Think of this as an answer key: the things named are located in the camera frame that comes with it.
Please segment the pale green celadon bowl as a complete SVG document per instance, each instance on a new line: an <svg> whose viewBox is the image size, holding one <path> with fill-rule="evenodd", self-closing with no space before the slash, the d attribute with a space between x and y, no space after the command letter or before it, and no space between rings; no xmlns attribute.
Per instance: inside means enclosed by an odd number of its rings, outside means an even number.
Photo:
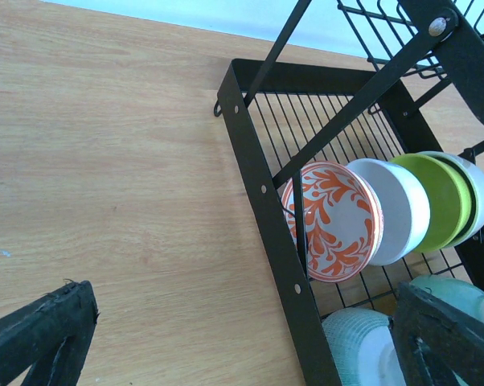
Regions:
<svg viewBox="0 0 484 386"><path fill-rule="evenodd" d="M441 275L419 276L410 284L484 323L484 292L478 287Z"/></svg>
<svg viewBox="0 0 484 386"><path fill-rule="evenodd" d="M405 385L386 314L345 308L322 322L343 385Z"/></svg>

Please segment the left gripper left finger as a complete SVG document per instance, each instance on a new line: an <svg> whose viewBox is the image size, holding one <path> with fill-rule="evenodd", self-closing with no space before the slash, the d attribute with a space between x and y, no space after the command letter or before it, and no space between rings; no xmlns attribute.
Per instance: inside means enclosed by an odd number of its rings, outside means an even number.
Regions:
<svg viewBox="0 0 484 386"><path fill-rule="evenodd" d="M90 281L70 281L0 318L0 385L76 385L98 316Z"/></svg>

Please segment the white bowl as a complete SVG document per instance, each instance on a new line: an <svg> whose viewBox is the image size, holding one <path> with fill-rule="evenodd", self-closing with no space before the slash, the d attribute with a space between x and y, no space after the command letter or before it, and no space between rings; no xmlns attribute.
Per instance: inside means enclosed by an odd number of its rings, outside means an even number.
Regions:
<svg viewBox="0 0 484 386"><path fill-rule="evenodd" d="M470 217L464 228L448 244L448 247L457 246L475 236L484 226L484 173L471 161L455 154L434 150L421 151L420 153L450 165L462 176L470 189Z"/></svg>
<svg viewBox="0 0 484 386"><path fill-rule="evenodd" d="M392 162L360 158L347 164L364 179L379 199L384 233L370 264L390 265L412 252L425 238L430 222L430 205L418 178Z"/></svg>

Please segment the red patterned bowl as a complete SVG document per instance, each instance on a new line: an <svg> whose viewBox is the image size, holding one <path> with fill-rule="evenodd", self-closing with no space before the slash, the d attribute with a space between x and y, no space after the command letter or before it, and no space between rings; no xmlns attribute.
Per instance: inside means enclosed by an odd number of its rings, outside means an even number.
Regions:
<svg viewBox="0 0 484 386"><path fill-rule="evenodd" d="M371 185L348 167L316 161L301 169L307 269L335 283L362 271L384 236L384 214Z"/></svg>

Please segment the black wire dish rack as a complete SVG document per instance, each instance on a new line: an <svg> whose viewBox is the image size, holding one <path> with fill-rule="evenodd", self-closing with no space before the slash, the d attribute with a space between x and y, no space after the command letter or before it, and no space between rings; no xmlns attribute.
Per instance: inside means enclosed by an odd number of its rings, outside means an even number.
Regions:
<svg viewBox="0 0 484 386"><path fill-rule="evenodd" d="M407 45L407 39L414 39L418 32L410 19L410 8L414 1L394 1L393 8L387 1L376 1L375 6L366 8L365 1L337 1L338 9L351 25L366 52L367 61L379 71L379 65L386 65L392 54L392 37L385 37L385 31L395 36L400 48ZM292 336L306 385L341 385L338 373L332 363L328 343L321 334L321 320L328 313L320 313L321 304L315 297L311 283L314 278L306 271L306 253L291 248L285 234L285 214L281 204L281 193L286 181L281 169L301 152L325 125L345 109L353 97L375 75L373 71L344 68L319 67L307 64L277 62L281 51L288 43L293 30L304 16L311 1L298 1L291 15L277 37L265 61L234 59L230 63L217 93L214 115L223 115L236 161L253 209L273 278ZM461 21L466 18L474 32L484 42L484 1L452 1L458 8ZM365 18L382 45L389 60L377 55L377 48L369 49L369 39L364 37L363 27L355 25ZM399 77L379 98L372 100L354 120L336 137L329 137L311 160L350 161L359 156L379 156L389 159L408 150L441 150L439 141L420 111L450 84L452 79L436 56L427 51L417 58L402 77L418 76L423 80L438 80L434 86L414 101ZM458 263L450 264L442 250L435 252L435 261L442 261L445 267L433 271L426 253L422 253L421 266L430 273L451 273L463 268L474 284L484 290L484 226L468 241L455 248ZM334 310L348 306L377 307L377 301L392 299L395 285L392 274L385 268L377 273L378 284L385 285L379 292L369 291L371 273L358 273L356 279L345 281L356 284L362 290L362 300L351 303L348 292L340 284L327 284L326 306Z"/></svg>

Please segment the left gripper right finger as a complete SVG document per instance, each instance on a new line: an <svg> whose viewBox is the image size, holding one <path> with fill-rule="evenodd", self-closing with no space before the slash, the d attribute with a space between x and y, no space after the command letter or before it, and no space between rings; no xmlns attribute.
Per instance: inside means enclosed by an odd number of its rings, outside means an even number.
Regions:
<svg viewBox="0 0 484 386"><path fill-rule="evenodd" d="M484 385L484 323L401 283L390 331L407 385Z"/></svg>

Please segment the lime green bowl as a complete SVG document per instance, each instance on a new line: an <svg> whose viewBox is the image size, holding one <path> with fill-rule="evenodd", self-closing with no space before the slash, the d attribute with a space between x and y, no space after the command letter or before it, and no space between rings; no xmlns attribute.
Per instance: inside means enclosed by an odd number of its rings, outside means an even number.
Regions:
<svg viewBox="0 0 484 386"><path fill-rule="evenodd" d="M414 250L428 253L446 247L470 218L472 198L466 181L448 163L426 154L398 155L392 163L418 179L429 201L429 226Z"/></svg>

